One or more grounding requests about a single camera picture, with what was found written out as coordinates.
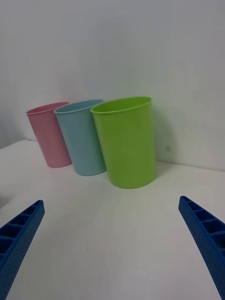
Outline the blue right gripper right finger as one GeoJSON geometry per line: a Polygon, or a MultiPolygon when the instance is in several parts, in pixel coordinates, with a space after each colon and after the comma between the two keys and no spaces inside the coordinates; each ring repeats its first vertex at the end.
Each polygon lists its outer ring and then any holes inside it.
{"type": "Polygon", "coordinates": [[[225,224],[185,196],[180,197],[182,215],[221,299],[225,299],[225,224]]]}

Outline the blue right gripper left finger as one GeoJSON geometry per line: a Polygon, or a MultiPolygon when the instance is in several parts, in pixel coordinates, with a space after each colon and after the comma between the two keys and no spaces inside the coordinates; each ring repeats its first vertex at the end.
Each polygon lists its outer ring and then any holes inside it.
{"type": "Polygon", "coordinates": [[[42,200],[0,228],[0,299],[5,300],[44,217],[42,200]]]}

